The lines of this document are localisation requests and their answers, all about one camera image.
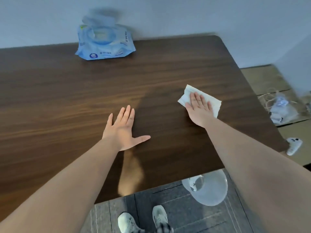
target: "forearm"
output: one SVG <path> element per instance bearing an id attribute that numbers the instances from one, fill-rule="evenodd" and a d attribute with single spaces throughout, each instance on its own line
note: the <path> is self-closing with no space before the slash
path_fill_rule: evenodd
<path id="1" fill-rule="evenodd" d="M 299 232 L 308 226 L 311 179 L 307 170 L 218 119 L 208 118 L 205 127 L 244 199 L 268 230 Z"/>
<path id="2" fill-rule="evenodd" d="M 1 232 L 79 232 L 119 151 L 103 139 L 21 204 Z"/>

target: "foot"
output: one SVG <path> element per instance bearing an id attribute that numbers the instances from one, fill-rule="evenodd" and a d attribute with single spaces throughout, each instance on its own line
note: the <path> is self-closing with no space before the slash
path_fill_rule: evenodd
<path id="1" fill-rule="evenodd" d="M 152 210 L 152 218 L 155 223 L 155 227 L 158 228 L 161 226 L 161 223 L 168 223 L 166 211 L 162 207 L 162 205 L 157 205 L 153 207 Z"/>
<path id="2" fill-rule="evenodd" d="M 118 226 L 121 233 L 145 232 L 136 225 L 133 216 L 128 212 L 124 212 L 118 217 Z"/>

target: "gray floor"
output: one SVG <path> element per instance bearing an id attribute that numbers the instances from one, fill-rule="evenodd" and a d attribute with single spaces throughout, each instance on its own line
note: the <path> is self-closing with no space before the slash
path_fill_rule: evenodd
<path id="1" fill-rule="evenodd" d="M 228 194 L 217 206 L 199 204 L 181 181 L 96 204 L 81 233 L 120 233 L 118 216 L 129 212 L 139 227 L 153 232 L 152 208 L 161 204 L 176 233 L 263 233 L 259 218 L 251 212 L 235 184 L 228 178 Z"/>

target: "hand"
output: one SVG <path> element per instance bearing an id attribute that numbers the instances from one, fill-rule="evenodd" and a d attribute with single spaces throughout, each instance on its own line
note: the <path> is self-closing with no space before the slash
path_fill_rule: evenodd
<path id="1" fill-rule="evenodd" d="M 108 117 L 107 125 L 103 133 L 103 138 L 114 137 L 120 145 L 120 151 L 132 148 L 139 143 L 147 141 L 150 136 L 132 137 L 132 127 L 134 123 L 135 110 L 128 105 L 122 108 L 115 123 L 112 125 L 113 114 Z"/>
<path id="2" fill-rule="evenodd" d="M 204 96 L 196 93 L 190 93 L 191 105 L 186 103 L 190 119 L 200 127 L 206 126 L 209 117 L 214 117 L 211 103 L 206 103 Z"/>

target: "white wall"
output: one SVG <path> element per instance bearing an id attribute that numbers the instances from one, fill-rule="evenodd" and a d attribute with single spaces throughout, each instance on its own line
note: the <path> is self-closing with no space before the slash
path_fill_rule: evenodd
<path id="1" fill-rule="evenodd" d="M 275 66 L 298 96 L 311 91 L 311 34 L 278 59 Z"/>
<path id="2" fill-rule="evenodd" d="M 70 43 L 90 8 L 135 39 L 216 32 L 239 67 L 276 61 L 310 33 L 311 0 L 0 0 L 0 48 Z"/>

